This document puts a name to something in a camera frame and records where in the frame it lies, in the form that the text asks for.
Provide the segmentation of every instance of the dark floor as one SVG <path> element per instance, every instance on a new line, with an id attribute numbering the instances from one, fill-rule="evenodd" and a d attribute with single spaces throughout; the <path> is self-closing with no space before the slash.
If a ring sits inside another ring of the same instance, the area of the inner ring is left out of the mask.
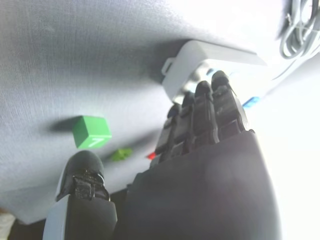
<path id="1" fill-rule="evenodd" d="M 126 195 L 126 189 L 111 195 L 111 201 L 115 203 L 118 219 L 121 217 Z M 45 220 L 42 220 L 31 225 L 24 225 L 15 221 L 8 240 L 42 240 L 45 222 Z"/>

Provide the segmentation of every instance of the green block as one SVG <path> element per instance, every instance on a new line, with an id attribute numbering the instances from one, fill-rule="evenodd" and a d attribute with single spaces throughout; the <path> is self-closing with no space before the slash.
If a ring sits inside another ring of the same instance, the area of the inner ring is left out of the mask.
<path id="1" fill-rule="evenodd" d="M 95 116 L 81 116 L 72 133 L 78 149 L 100 148 L 112 137 L 107 121 Z"/>
<path id="2" fill-rule="evenodd" d="M 132 154 L 131 148 L 120 148 L 112 155 L 112 161 L 125 160 Z"/>

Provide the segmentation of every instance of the red object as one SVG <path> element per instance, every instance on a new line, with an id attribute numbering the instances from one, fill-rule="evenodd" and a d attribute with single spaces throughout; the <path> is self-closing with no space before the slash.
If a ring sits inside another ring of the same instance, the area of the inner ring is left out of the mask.
<path id="1" fill-rule="evenodd" d="M 155 152 L 150 153 L 150 154 L 147 156 L 147 158 L 150 159 L 150 160 L 154 159 L 155 157 L 156 157 L 156 153 L 155 153 Z"/>

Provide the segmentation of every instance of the white plastic device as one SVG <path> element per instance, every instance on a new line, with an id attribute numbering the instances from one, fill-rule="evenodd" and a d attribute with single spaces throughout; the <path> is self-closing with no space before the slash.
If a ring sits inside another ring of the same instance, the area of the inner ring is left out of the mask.
<path id="1" fill-rule="evenodd" d="M 264 91 L 271 79 L 266 66 L 255 53 L 191 40 L 176 57 L 164 63 L 162 85 L 169 98 L 181 104 L 186 92 L 195 92 L 198 82 L 211 83 L 212 75 L 222 70 L 230 77 L 230 84 L 243 104 Z"/>

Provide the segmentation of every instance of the white cable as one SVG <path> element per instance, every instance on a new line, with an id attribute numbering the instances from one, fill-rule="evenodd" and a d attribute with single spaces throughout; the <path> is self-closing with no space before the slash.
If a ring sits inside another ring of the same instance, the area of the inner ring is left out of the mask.
<path id="1" fill-rule="evenodd" d="M 309 6 L 308 0 L 292 0 L 289 25 L 282 35 L 280 54 L 291 60 L 290 65 L 273 80 L 281 81 L 306 60 L 320 52 L 320 9 L 319 0 L 312 0 L 311 14 L 307 20 L 303 14 Z"/>

